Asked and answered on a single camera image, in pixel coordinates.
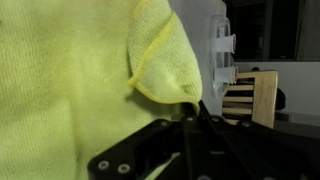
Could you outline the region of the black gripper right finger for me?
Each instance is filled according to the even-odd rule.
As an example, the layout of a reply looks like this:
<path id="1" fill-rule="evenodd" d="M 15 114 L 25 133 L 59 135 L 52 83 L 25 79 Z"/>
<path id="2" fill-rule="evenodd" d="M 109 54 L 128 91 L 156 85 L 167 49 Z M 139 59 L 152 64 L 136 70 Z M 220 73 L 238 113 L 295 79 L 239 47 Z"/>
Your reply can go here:
<path id="1" fill-rule="evenodd" d="M 283 133 L 253 121 L 228 124 L 200 101 L 198 122 L 216 136 L 249 180 L 320 180 L 320 141 Z"/>

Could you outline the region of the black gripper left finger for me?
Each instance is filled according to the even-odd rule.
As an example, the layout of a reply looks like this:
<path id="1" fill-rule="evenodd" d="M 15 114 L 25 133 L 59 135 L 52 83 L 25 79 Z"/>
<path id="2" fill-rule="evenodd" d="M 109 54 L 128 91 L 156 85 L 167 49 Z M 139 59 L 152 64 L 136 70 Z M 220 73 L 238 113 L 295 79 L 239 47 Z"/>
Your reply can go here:
<path id="1" fill-rule="evenodd" d="M 89 180 L 143 180 L 183 150 L 183 122 L 196 118 L 190 103 L 182 105 L 178 121 L 156 119 L 93 157 Z"/>

